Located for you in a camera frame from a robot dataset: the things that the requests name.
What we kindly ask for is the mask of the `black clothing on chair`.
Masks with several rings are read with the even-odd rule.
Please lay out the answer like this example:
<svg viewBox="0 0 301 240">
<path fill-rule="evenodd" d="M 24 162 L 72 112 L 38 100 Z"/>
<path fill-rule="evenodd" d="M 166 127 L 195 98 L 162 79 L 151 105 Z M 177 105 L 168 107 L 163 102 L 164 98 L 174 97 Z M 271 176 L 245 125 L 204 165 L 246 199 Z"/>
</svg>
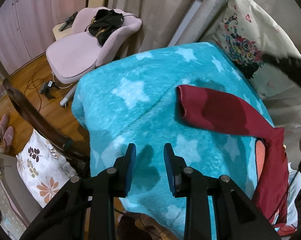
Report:
<svg viewBox="0 0 301 240">
<path fill-rule="evenodd" d="M 100 46 L 104 46 L 110 35 L 123 25 L 124 17 L 122 13 L 113 9 L 99 9 L 88 26 L 90 35 L 97 38 Z"/>
</svg>

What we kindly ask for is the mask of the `turquoise star blanket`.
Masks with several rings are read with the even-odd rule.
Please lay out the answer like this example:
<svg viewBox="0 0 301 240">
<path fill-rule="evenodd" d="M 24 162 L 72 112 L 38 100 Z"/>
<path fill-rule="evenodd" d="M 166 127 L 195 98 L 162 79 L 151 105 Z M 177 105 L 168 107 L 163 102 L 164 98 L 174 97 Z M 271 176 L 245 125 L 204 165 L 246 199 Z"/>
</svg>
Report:
<svg viewBox="0 0 301 240">
<path fill-rule="evenodd" d="M 209 42 L 138 53 L 85 74 L 72 113 L 89 131 L 91 175 L 113 165 L 130 143 L 135 144 L 134 175 L 128 196 L 121 199 L 123 207 L 152 217 L 183 238 L 186 200 L 170 192 L 164 145 L 170 143 L 176 155 L 206 176 L 230 176 L 252 197 L 257 186 L 256 140 L 185 124 L 178 112 L 178 85 L 234 94 L 270 119 L 247 79 Z"/>
</svg>

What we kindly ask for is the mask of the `floral print white pillow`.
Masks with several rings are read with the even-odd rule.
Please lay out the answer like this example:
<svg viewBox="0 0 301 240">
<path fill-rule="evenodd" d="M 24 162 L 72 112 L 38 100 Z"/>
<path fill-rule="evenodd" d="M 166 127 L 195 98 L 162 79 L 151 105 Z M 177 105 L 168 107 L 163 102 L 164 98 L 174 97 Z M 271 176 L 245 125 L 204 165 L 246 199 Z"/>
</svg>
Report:
<svg viewBox="0 0 301 240">
<path fill-rule="evenodd" d="M 262 99 L 295 86 L 279 69 L 263 62 L 262 56 L 268 53 L 300 59 L 301 54 L 285 31 L 253 0 L 228 0 L 215 42 Z"/>
</svg>

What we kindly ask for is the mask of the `small beige bedside table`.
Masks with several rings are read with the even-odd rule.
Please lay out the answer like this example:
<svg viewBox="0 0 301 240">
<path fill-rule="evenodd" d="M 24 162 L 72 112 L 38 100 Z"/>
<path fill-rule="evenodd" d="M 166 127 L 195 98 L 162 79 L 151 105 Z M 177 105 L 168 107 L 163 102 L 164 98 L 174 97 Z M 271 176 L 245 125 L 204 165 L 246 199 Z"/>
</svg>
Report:
<svg viewBox="0 0 301 240">
<path fill-rule="evenodd" d="M 61 26 L 63 24 L 64 23 L 60 23 L 60 24 L 54 26 L 54 28 L 52 29 L 53 35 L 54 35 L 54 38 L 56 41 L 60 40 L 61 38 L 65 37 L 65 36 L 72 34 L 71 27 L 68 27 L 68 28 L 64 29 L 63 31 L 59 31 L 59 29 L 61 28 Z"/>
</svg>

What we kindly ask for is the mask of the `dark wooden bed rail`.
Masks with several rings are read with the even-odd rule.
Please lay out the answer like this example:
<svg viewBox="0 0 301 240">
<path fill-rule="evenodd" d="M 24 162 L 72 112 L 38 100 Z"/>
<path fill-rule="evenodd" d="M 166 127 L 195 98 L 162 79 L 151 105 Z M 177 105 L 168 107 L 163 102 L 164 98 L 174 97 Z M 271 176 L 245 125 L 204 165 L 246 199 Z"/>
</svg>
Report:
<svg viewBox="0 0 301 240">
<path fill-rule="evenodd" d="M 87 163 L 90 158 L 80 152 L 74 141 L 60 133 L 35 109 L 29 100 L 12 86 L 7 78 L 2 82 L 9 99 L 18 114 L 29 123 L 40 135 L 46 138 L 54 147 L 61 151 L 65 158 Z"/>
</svg>

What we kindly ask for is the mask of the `pink wardrobe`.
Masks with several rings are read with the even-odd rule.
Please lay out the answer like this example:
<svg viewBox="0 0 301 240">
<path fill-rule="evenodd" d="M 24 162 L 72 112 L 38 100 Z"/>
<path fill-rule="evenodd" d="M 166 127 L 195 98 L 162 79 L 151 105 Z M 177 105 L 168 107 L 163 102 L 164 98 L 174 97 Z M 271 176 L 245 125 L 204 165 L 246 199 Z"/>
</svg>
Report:
<svg viewBox="0 0 301 240">
<path fill-rule="evenodd" d="M 0 8 L 0 62 L 8 74 L 41 55 L 54 42 L 53 28 L 86 0 L 5 0 Z"/>
</svg>

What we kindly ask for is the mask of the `pink slippers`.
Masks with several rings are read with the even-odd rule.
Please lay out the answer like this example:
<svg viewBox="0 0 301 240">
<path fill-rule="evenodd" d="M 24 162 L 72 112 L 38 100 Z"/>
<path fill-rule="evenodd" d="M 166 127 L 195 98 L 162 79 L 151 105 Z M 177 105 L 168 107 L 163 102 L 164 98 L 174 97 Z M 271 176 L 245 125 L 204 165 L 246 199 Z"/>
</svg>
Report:
<svg viewBox="0 0 301 240">
<path fill-rule="evenodd" d="M 14 138 L 14 128 L 8 123 L 9 115 L 4 114 L 0 121 L 0 152 L 3 154 L 10 154 Z"/>
</svg>

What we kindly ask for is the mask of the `pink padded chair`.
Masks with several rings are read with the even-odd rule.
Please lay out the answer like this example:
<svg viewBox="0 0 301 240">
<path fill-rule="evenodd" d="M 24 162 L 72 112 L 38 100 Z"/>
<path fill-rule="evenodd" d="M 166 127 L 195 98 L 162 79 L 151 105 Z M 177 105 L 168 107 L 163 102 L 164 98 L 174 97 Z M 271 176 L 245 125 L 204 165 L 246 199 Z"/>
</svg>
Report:
<svg viewBox="0 0 301 240">
<path fill-rule="evenodd" d="M 119 48 L 142 26 L 142 19 L 121 9 L 123 24 L 100 45 L 98 39 L 87 31 L 97 12 L 107 7 L 84 8 L 78 12 L 72 24 L 71 34 L 55 41 L 46 49 L 46 58 L 54 77 L 63 85 L 75 84 L 86 73 L 110 63 Z"/>
</svg>

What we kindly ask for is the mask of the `leaf print white cushion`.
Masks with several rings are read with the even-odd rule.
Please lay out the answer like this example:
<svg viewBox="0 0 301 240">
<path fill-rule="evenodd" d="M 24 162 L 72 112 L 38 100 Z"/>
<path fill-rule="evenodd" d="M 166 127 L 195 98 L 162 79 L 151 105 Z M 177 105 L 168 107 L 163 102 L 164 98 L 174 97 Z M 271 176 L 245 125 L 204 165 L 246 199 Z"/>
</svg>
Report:
<svg viewBox="0 0 301 240">
<path fill-rule="evenodd" d="M 66 158 L 36 130 L 16 158 L 22 181 L 41 207 L 77 175 Z"/>
</svg>

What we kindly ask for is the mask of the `dark red small garment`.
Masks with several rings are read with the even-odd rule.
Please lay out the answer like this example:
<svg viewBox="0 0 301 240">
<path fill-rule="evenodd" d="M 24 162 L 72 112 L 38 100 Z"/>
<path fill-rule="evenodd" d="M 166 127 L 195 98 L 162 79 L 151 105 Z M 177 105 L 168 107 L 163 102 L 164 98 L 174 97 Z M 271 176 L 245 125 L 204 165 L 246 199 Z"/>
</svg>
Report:
<svg viewBox="0 0 301 240">
<path fill-rule="evenodd" d="M 275 228 L 287 223 L 288 160 L 283 146 L 284 129 L 274 128 L 249 103 L 214 89 L 179 85 L 182 119 L 197 128 L 218 133 L 263 139 L 265 156 L 253 202 Z"/>
</svg>

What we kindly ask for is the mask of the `black power adapter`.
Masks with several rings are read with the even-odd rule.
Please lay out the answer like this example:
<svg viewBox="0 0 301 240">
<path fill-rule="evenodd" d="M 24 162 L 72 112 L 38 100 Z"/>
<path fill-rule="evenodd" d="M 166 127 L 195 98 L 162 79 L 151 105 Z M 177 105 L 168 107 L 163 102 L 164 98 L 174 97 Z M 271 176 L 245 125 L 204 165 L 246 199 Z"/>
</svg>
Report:
<svg viewBox="0 0 301 240">
<path fill-rule="evenodd" d="M 55 82 L 53 81 L 48 81 L 44 82 L 39 90 L 40 94 L 44 94 L 47 99 L 55 99 L 55 96 L 51 95 L 50 90 L 55 86 Z"/>
</svg>

